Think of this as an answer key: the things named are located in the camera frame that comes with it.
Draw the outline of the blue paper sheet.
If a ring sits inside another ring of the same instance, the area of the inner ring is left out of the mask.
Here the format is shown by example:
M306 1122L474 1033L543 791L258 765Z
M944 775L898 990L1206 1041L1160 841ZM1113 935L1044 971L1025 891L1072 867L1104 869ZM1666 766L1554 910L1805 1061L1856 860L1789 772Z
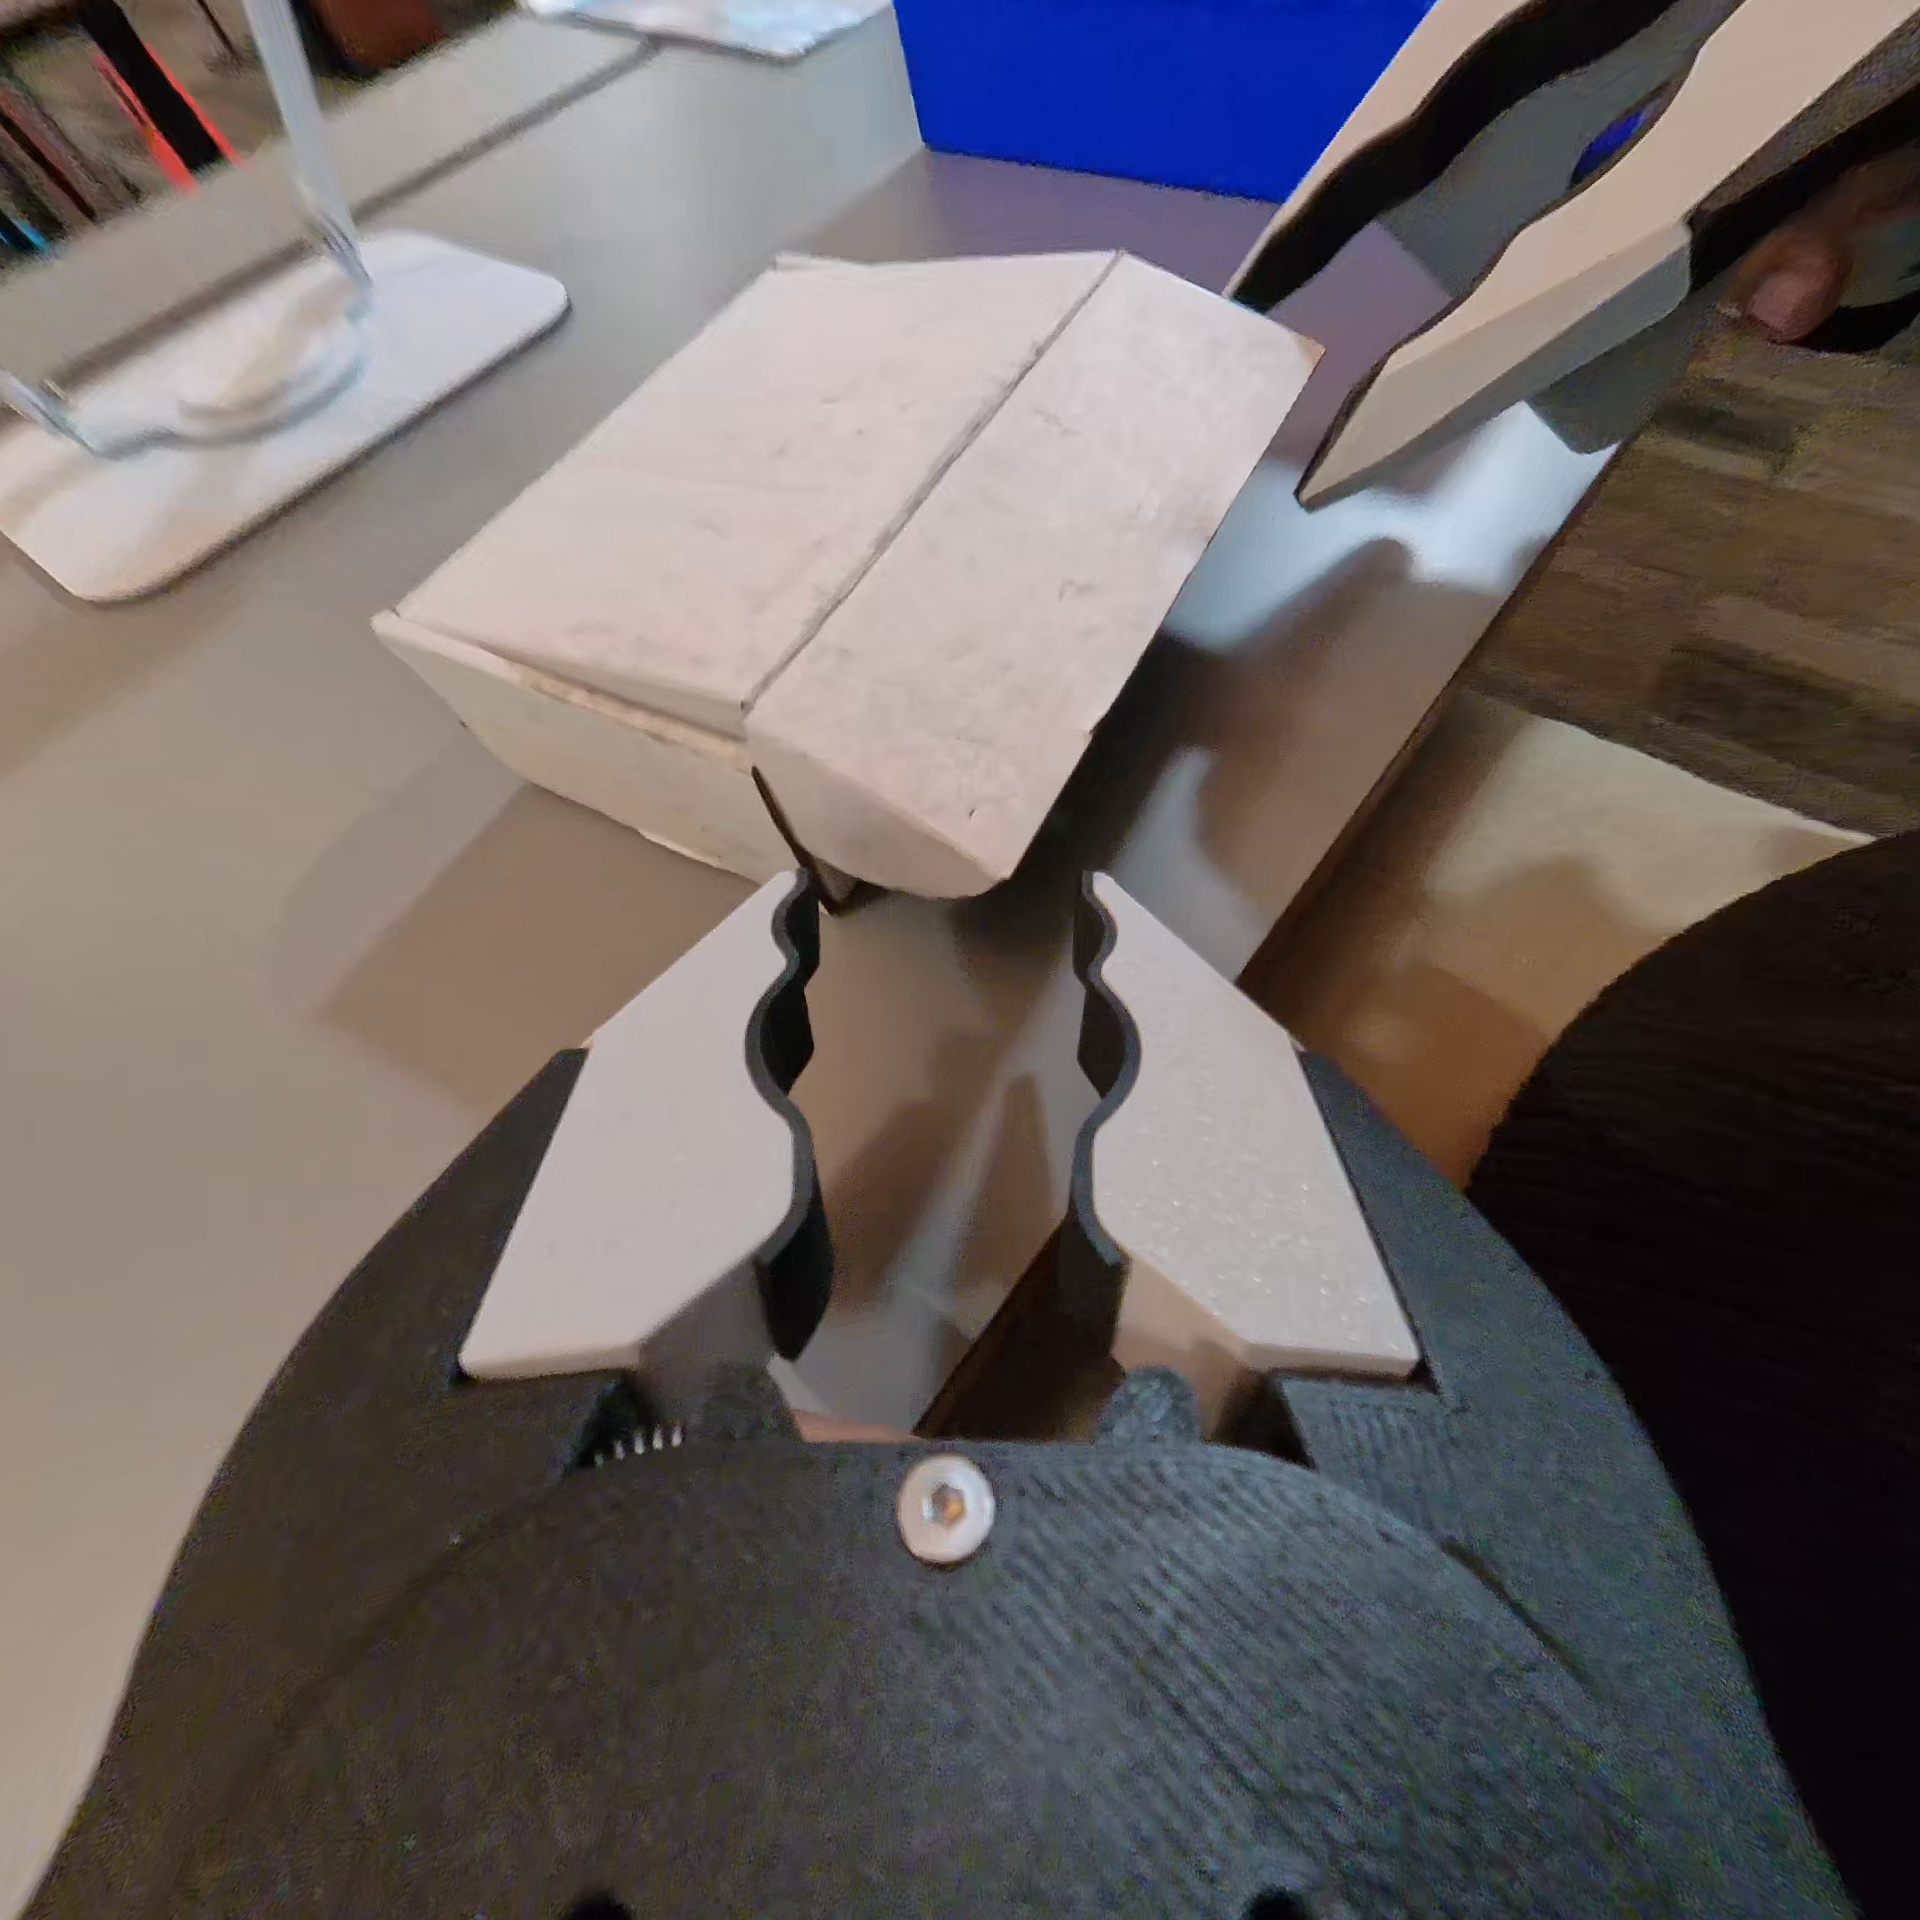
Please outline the blue paper sheet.
M890 2L518 2L534 21L793 65L864 28Z

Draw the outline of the grey desk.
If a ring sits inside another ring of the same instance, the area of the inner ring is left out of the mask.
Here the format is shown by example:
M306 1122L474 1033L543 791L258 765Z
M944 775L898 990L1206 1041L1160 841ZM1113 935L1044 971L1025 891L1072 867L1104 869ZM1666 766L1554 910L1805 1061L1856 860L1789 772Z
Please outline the grey desk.
M33 1900L237 1432L517 1093L750 889L525 784L372 632L775 256L1123 250L1226 284L1261 202L923 149L890 17L777 66L513 18L348 106L376 223L565 283L539 346L139 605L5 548L5 1916ZM796 1089L835 1253L787 1378L910 1422L1060 1224L1068 963L1108 869L1237 976L1348 850L1606 471L1518 407L1306 514L1443 302L1369 232L1325 344L1020 875L822 925Z

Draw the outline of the person's black knit sweater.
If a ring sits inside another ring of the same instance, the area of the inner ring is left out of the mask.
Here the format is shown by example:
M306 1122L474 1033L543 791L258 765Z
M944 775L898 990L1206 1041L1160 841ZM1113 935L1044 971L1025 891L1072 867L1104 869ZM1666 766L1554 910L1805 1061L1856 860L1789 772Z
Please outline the person's black knit sweater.
M1467 1192L1658 1452L1856 1910L1917 1916L1917 833L1621 974Z

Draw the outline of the blue storage bin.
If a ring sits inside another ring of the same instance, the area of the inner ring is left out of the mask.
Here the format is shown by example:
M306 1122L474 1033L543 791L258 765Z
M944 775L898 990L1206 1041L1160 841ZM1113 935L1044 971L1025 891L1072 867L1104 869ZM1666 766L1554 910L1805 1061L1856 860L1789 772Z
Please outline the blue storage bin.
M1267 202L1436 5L898 2L925 144Z

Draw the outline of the person's right hand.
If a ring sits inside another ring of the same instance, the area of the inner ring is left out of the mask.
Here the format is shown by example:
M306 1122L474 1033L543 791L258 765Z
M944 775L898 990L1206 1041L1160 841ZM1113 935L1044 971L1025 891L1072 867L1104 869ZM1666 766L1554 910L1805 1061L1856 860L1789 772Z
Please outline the person's right hand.
M1833 322L1863 250L1918 216L1918 149L1868 158L1813 196L1735 271L1719 316L1792 346Z

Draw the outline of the instruction sheet on stand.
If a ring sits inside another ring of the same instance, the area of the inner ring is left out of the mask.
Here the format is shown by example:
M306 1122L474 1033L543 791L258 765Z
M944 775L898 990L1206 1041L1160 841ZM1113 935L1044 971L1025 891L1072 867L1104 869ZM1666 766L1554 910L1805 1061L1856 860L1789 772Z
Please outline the instruction sheet on stand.
M540 271L413 231L365 239L295 8L244 13L310 252L79 396L3 376L5 541L86 605L145 600L239 546L568 314Z

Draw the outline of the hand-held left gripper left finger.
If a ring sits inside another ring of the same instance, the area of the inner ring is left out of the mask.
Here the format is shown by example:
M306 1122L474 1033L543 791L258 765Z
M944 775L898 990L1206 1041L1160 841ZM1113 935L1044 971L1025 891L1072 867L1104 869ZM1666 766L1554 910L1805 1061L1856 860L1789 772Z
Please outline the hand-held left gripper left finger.
M794 1089L820 902L783 872L589 1042L458 1364L469 1381L702 1385L794 1362L835 1253Z

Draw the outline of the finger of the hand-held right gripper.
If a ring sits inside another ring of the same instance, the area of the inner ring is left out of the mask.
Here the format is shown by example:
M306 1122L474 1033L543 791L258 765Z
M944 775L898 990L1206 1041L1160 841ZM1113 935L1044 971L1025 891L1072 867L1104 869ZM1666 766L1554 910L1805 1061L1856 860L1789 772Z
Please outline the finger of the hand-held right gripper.
M1676 85L1590 144L1564 205L1357 383L1299 503L1346 500L1515 405L1585 387L1588 369L1717 294L1691 288L1691 219L1879 68L1917 74L1917 5L1736 5Z
M1436 5L1228 283L1271 314L1364 229L1464 298L1572 198L1583 154L1679 85L1736 5Z

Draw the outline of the white mailer box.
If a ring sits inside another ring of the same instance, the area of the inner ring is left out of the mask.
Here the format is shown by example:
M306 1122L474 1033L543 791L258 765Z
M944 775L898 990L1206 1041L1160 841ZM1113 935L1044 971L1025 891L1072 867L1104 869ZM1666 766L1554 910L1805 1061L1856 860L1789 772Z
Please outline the white mailer box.
M784 256L374 632L668 853L972 901L1322 357L1129 252Z

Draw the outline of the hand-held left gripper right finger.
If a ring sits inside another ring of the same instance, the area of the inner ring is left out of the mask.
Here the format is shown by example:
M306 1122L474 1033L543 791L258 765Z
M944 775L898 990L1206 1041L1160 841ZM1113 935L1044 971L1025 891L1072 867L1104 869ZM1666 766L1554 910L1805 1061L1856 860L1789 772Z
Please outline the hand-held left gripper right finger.
M1076 1066L1064 1303L1123 1373L1168 1373L1201 1429L1272 1377L1399 1386L1418 1334L1292 1036L1115 876L1072 909Z

